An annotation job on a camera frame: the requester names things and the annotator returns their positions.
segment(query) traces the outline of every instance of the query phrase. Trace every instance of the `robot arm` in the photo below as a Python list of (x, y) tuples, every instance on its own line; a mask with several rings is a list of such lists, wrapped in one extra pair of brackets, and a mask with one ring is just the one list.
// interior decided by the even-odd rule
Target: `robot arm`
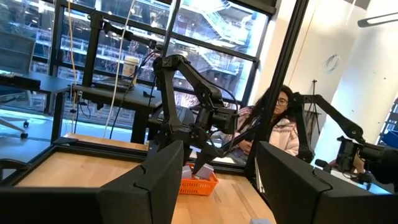
[(297, 123), (298, 140), (300, 146), (298, 149), (297, 157), (310, 163), (314, 157), (314, 152), (310, 148), (310, 143), (307, 138), (306, 125), (303, 117), (304, 105), (306, 103), (315, 103), (327, 115), (329, 115), (340, 126), (343, 132), (352, 139), (359, 143), (364, 143), (362, 137), (363, 130), (354, 122), (345, 118), (339, 111), (337, 111), (331, 104), (329, 104), (321, 95), (301, 95), (294, 93), (292, 96), (290, 107), (293, 109)]
[[(215, 157), (224, 156), (224, 147), (217, 148), (207, 143), (212, 126), (226, 134), (234, 133), (237, 119), (236, 110), (225, 107), (221, 91), (207, 81), (195, 70), (190, 62), (182, 55), (171, 55), (157, 58), (153, 63), (157, 79), (157, 87), (162, 92), (164, 121), (160, 130), (159, 150), (175, 140), (184, 142), (184, 163), (189, 158), (191, 149), (195, 146), (201, 149), (195, 163), (194, 173), (206, 162)], [(179, 71), (192, 85), (195, 96), (200, 102), (200, 109), (191, 126), (184, 126), (178, 119), (175, 108), (173, 77)]]
[(357, 153), (361, 158), (366, 159), (367, 161), (378, 161), (381, 158), (384, 148), (382, 146), (375, 146), (373, 144), (366, 143), (363, 138), (363, 129), (348, 118), (345, 118), (321, 95), (301, 95), (300, 93), (294, 93), (292, 99), (290, 106), (295, 113), (298, 140), (300, 141), (300, 148), (298, 150), (297, 157), (307, 162), (311, 162), (313, 159), (313, 151), (310, 149), (305, 130), (303, 107), (306, 103), (315, 103), (339, 125), (347, 137), (354, 139), (357, 142), (355, 143), (344, 137), (338, 138), (338, 140), (341, 141), (340, 150), (336, 159), (337, 169), (339, 171), (350, 171), (353, 166), (354, 157)]

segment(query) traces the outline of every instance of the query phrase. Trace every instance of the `black metal pole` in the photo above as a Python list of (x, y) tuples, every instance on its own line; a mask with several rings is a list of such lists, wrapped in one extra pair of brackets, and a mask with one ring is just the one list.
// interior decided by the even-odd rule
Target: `black metal pole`
[(95, 58), (97, 56), (98, 42), (100, 39), (100, 32), (102, 30), (103, 18), (97, 11), (90, 14), (90, 40), (88, 42), (85, 71), (83, 74), (83, 86), (91, 86), (94, 76)]
[(181, 0), (173, 1), (173, 4), (174, 4), (174, 5), (172, 5), (173, 12), (172, 12), (172, 15), (170, 18), (169, 27), (167, 28), (166, 35), (164, 37), (162, 57), (166, 57), (166, 55), (167, 55), (167, 50), (169, 49), (170, 39), (171, 39), (172, 33), (173, 33), (173, 26), (175, 23), (175, 18), (177, 17), (178, 10), (180, 9), (180, 3), (181, 3)]
[(285, 80), (287, 69), (289, 67), (290, 59), (294, 51), (294, 46), (299, 36), (300, 28), (304, 19), (305, 11), (307, 10), (309, 0), (297, 0), (290, 19), (289, 26), (285, 36), (282, 50), (280, 51), (279, 59), (275, 68), (274, 76), (272, 77), (271, 85), (269, 87), (270, 94), (264, 103), (264, 112), (261, 116), (260, 130), (258, 131), (251, 148), (248, 161), (245, 166), (245, 174), (249, 180), (256, 176), (255, 170), (255, 155), (257, 151), (257, 144), (259, 141), (268, 141), (271, 135), (272, 127), (271, 118), (275, 110), (275, 105), (279, 97), (280, 90)]

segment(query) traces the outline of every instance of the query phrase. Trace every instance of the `staircase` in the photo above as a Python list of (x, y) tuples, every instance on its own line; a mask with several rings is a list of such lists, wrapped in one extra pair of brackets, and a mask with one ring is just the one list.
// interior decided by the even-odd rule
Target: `staircase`
[[(201, 14), (221, 39), (244, 45), (248, 32), (228, 24), (218, 13), (218, 11), (230, 6), (231, 4), (226, 0), (204, 0), (200, 3), (193, 0), (183, 0), (181, 3), (181, 8)], [(237, 33), (242, 34), (242, 32), (245, 32), (245, 34), (239, 38), (235, 37)]]

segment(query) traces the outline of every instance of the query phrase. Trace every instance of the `cord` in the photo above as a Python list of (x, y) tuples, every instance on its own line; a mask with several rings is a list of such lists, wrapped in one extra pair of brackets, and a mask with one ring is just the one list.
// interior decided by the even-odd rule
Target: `cord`
[[(202, 77), (202, 79), (207, 80), (207, 78), (205, 78), (200, 72), (198, 72), (198, 75), (199, 75), (200, 77)], [(217, 85), (217, 84), (215, 84), (215, 83), (213, 83), (213, 82), (211, 82), (211, 81), (209, 81), (209, 80), (207, 80), (207, 81), (208, 81), (210, 84), (214, 85), (215, 87), (224, 90), (225, 92), (227, 92), (227, 94), (228, 94), (229, 96), (232, 97), (233, 101), (235, 102), (236, 114), (238, 114), (238, 112), (239, 112), (239, 106), (238, 106), (238, 101), (236, 100), (235, 96), (234, 96), (229, 90), (225, 89), (224, 87), (221, 87), (221, 86), (219, 86), (219, 85)], [(150, 97), (149, 97), (148, 106), (150, 105), (150, 99), (152, 98), (152, 92), (153, 92), (153, 90), (154, 90), (154, 87), (155, 87), (155, 85), (153, 84), (153, 85), (152, 85), (152, 89), (150, 90)], [(235, 133), (236, 133), (236, 128), (237, 128), (237, 127), (238, 127), (238, 119), (235, 119), (234, 128), (233, 128), (233, 129), (234, 129), (234, 133), (233, 133), (233, 135), (232, 135), (232, 138), (231, 138), (230, 142), (233, 142), (233, 141), (235, 140)], [(231, 150), (232, 150), (232, 144), (229, 145), (228, 152), (231, 151)]]
[[(140, 64), (140, 66), (139, 66), (138, 69), (136, 70), (136, 72), (134, 72), (131, 76), (133, 76), (135, 73), (138, 74), (138, 72), (141, 70), (141, 68), (142, 68), (143, 66), (145, 66), (145, 64), (149, 61), (149, 59), (150, 59), (153, 55), (155, 55), (157, 52), (158, 52), (158, 51), (153, 51), (153, 52), (149, 53), (148, 55), (146, 55), (145, 58), (142, 60), (142, 63)], [(112, 134), (113, 134), (114, 126), (116, 125), (116, 121), (118, 120), (118, 116), (119, 116), (121, 107), (122, 107), (122, 105), (123, 105), (124, 99), (126, 98), (126, 95), (127, 95), (128, 91), (129, 91), (131, 85), (133, 84), (133, 80), (134, 80), (134, 79), (131, 80), (129, 87), (128, 87), (127, 90), (124, 92), (123, 97), (122, 97), (122, 100), (120, 101), (120, 105), (119, 105), (119, 108), (118, 108), (118, 112), (116, 112), (116, 116), (115, 116), (115, 118), (114, 118), (114, 120), (113, 120), (113, 124), (112, 124), (112, 128), (111, 128), (111, 134), (109, 134), (109, 139), (112, 139)]]
[(76, 122), (75, 122), (75, 130), (74, 130), (74, 134), (76, 134), (76, 127), (77, 127), (77, 121), (79, 120), (79, 107), (77, 106), (77, 115), (76, 115)]
[[(132, 0), (131, 1), (131, 6), (130, 6), (129, 9), (133, 8), (135, 1), (136, 0)], [(119, 59), (118, 59), (118, 66), (117, 66), (117, 69), (116, 69), (116, 78), (115, 78), (115, 82), (114, 82), (113, 97), (112, 97), (112, 102), (111, 102), (111, 108), (109, 109), (108, 118), (107, 118), (106, 123), (105, 123), (105, 129), (104, 129), (103, 138), (105, 138), (105, 135), (106, 135), (106, 130), (108, 128), (108, 123), (109, 123), (109, 120), (111, 119), (114, 99), (116, 98), (116, 89), (118, 88), (118, 76), (119, 76), (119, 69), (120, 69), (120, 61), (121, 61), (121, 57), (122, 57), (123, 40), (124, 40), (124, 35), (126, 33), (127, 24), (129, 23), (130, 15), (131, 15), (131, 10), (129, 10), (129, 12), (127, 14), (127, 19), (126, 19), (126, 22), (124, 23), (124, 29), (123, 29), (121, 40), (120, 40)]]
[[(199, 74), (199, 76), (201, 76), (204, 80), (207, 80), (200, 72), (198, 72), (198, 74)], [(210, 84), (214, 85), (215, 87), (218, 87), (218, 88), (224, 90), (225, 92), (228, 93), (229, 96), (232, 97), (233, 101), (235, 102), (236, 114), (238, 114), (238, 113), (239, 113), (239, 106), (238, 106), (238, 101), (236, 100), (235, 96), (234, 96), (229, 90), (225, 89), (224, 87), (221, 87), (221, 86), (219, 86), (219, 85), (217, 85), (217, 84), (215, 84), (215, 83), (213, 83), (213, 82), (211, 82), (211, 81), (209, 81), (209, 80), (207, 80), (207, 81), (208, 81)], [(233, 129), (234, 129), (234, 133), (232, 134), (232, 138), (231, 138), (230, 142), (234, 142), (234, 140), (235, 140), (235, 133), (236, 133), (236, 128), (237, 128), (237, 127), (238, 127), (238, 119), (235, 119), (234, 128), (233, 128)], [(231, 152), (232, 146), (233, 146), (233, 144), (230, 144), (230, 145), (229, 145), (228, 152)]]
[(90, 117), (91, 117), (91, 112), (90, 112), (90, 110), (89, 110), (90, 115), (87, 116), (87, 114), (85, 113), (85, 111), (83, 111), (83, 108), (81, 107), (81, 106), (82, 106), (81, 103), (79, 103), (79, 106), (80, 106), (81, 113), (82, 113), (86, 118), (90, 119)]
[[(316, 10), (318, 9), (318, 6), (319, 6), (319, 3), (320, 3), (320, 2), (321, 2), (321, 1), (318, 1), (317, 4), (315, 5), (315, 8), (314, 8), (313, 13), (312, 13), (312, 15), (311, 15), (310, 23), (308, 24), (308, 29), (307, 29), (307, 31), (305, 31), (303, 43), (305, 43), (305, 40), (307, 39), (308, 31), (310, 30), (310, 26), (311, 26), (311, 24), (312, 24), (313, 17), (314, 17), (314, 15), (315, 15)], [(292, 79), (293, 79), (293, 76), (294, 76), (294, 74), (295, 74), (297, 64), (299, 63), (300, 56), (301, 56), (301, 53), (302, 53), (302, 51), (303, 51), (303, 48), (304, 48), (304, 44), (301, 45), (300, 52), (298, 53), (297, 60), (296, 60), (296, 62), (294, 63), (293, 72), (292, 72), (292, 75), (290, 76), (289, 82), (288, 82), (288, 84), (287, 84), (287, 86), (289, 86), (289, 87), (290, 87), (290, 84), (292, 83)]]
[[(69, 18), (69, 34), (70, 34), (70, 61), (72, 63), (72, 69), (73, 69), (73, 84), (77, 84), (77, 75), (76, 75), (76, 68), (75, 68), (75, 59), (73, 56), (73, 30), (72, 30), (72, 17), (70, 14), (71, 11), (71, 1), (68, 1), (68, 18)], [(73, 104), (72, 104), (72, 109), (74, 110), (76, 106), (76, 93), (73, 96)], [(72, 115), (72, 129), (73, 129), (73, 120), (75, 119), (75, 115)]]

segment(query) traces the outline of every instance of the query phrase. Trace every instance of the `white wall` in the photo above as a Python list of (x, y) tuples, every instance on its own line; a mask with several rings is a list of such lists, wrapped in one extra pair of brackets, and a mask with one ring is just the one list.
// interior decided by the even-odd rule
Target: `white wall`
[(265, 86), (269, 86), (282, 43), (286, 34), (287, 26), (290, 18), (295, 0), (278, 0), (276, 4), (277, 12), (268, 23), (264, 45), (261, 50), (260, 68), (257, 71), (256, 78), (249, 99), (249, 104), (253, 104), (266, 90)]
[[(253, 104), (271, 83), (294, 4), (294, 0), (283, 0), (270, 23), (261, 57), (262, 71), (256, 77), (249, 103)], [(317, 80), (316, 93), (330, 102), (359, 31), (356, 22), (365, 13), (343, 0), (310, 0), (284, 83), (293, 91), (312, 94), (312, 80)], [(324, 62), (334, 54), (340, 62), (328, 72), (330, 67)], [(321, 128), (325, 120), (323, 113), (319, 119)], [(317, 135), (314, 131), (313, 147)]]
[[(371, 1), (366, 17), (398, 12), (397, 0)], [(398, 89), (398, 22), (362, 28), (338, 85), (332, 105), (364, 129), (374, 144)], [(329, 117), (321, 132), (317, 158), (336, 157), (341, 129)]]
[[(315, 93), (331, 102), (359, 32), (357, 21), (363, 19), (365, 13), (364, 9), (346, 1), (317, 1), (308, 32), (300, 33), (304, 42), (295, 48), (285, 84), (301, 94), (312, 94), (312, 81), (317, 80)], [(332, 56), (334, 60), (328, 66), (325, 62)], [(318, 112), (322, 128), (326, 115), (322, 110)], [(315, 147), (318, 131), (313, 133), (312, 147)]]

